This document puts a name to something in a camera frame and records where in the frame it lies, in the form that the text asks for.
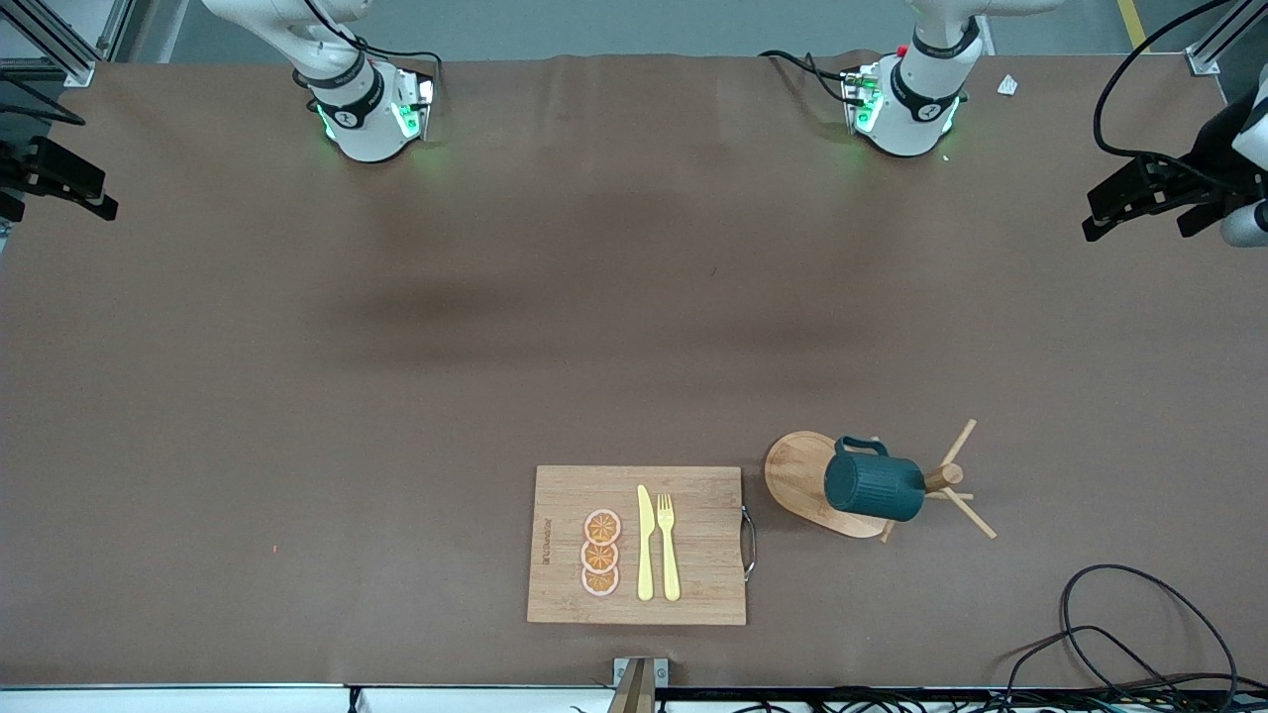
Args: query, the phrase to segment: gray floor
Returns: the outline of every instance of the gray floor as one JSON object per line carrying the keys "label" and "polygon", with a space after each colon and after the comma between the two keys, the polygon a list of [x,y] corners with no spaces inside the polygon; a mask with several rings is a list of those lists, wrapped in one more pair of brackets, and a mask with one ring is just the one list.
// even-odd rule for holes
{"label": "gray floor", "polygon": [[[155,0],[156,4],[180,0]],[[1198,0],[1141,0],[1146,33],[1196,6]],[[1197,39],[1222,10],[1212,10],[1158,42],[1155,51],[1178,51]],[[458,60],[534,60],[557,55],[756,55],[781,48],[837,55],[866,47],[888,51],[907,42],[912,16],[899,0],[464,0],[416,4],[379,0],[353,25],[377,44],[432,49]],[[1052,13],[990,20],[1000,55],[1094,55],[1131,49],[1117,3],[1068,0]],[[250,33],[189,0],[172,62],[280,62],[276,52]],[[1221,82],[1227,95],[1255,85],[1268,61],[1268,22],[1229,52]]]}

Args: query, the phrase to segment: wooden block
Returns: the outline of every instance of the wooden block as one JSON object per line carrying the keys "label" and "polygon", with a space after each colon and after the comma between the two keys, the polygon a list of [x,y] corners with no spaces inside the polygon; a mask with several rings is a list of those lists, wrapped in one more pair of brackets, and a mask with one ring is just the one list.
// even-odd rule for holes
{"label": "wooden block", "polygon": [[[673,496],[682,598],[664,599],[661,533],[652,535],[656,596],[638,600],[639,485]],[[529,565],[529,622],[577,624],[746,623],[741,561],[741,471],[724,467],[539,466]],[[581,586],[582,523],[601,507],[621,519],[620,584],[607,596]]]}

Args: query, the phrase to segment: orange slice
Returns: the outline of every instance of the orange slice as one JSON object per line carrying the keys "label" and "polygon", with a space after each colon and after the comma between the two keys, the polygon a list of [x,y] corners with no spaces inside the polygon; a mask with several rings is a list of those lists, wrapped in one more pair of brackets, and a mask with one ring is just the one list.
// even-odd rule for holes
{"label": "orange slice", "polygon": [[593,544],[611,544],[621,534],[621,519],[611,510],[595,510],[586,518],[585,533]]}
{"label": "orange slice", "polygon": [[616,568],[611,572],[604,572],[601,575],[596,575],[588,570],[581,571],[581,586],[586,587],[586,591],[593,594],[595,596],[607,596],[609,594],[616,591],[616,585],[620,584],[620,570]]}
{"label": "orange slice", "polygon": [[616,552],[615,544],[587,542],[581,546],[581,566],[596,575],[611,572],[616,567],[618,557],[620,553]]}

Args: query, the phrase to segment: green mug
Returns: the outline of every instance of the green mug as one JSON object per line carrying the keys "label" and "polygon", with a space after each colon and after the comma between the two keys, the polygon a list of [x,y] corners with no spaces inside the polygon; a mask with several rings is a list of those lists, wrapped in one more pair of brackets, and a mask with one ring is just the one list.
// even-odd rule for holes
{"label": "green mug", "polygon": [[[875,455],[846,450],[847,445],[867,448]],[[891,458],[881,442],[847,435],[837,442],[837,454],[828,462],[823,491],[828,505],[842,513],[905,523],[924,505],[924,476],[914,462]]]}

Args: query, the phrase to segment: mug handle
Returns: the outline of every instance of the mug handle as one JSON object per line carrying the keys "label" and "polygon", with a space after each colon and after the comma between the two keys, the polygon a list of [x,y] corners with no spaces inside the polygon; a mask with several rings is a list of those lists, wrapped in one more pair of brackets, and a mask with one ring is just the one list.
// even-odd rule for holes
{"label": "mug handle", "polygon": [[889,457],[889,449],[885,448],[884,443],[879,440],[860,440],[857,438],[850,438],[848,435],[841,436],[841,440],[837,442],[837,454],[838,455],[848,454],[850,452],[846,450],[847,445],[850,448],[866,448],[869,450],[874,450],[876,455],[885,455],[886,458]]}

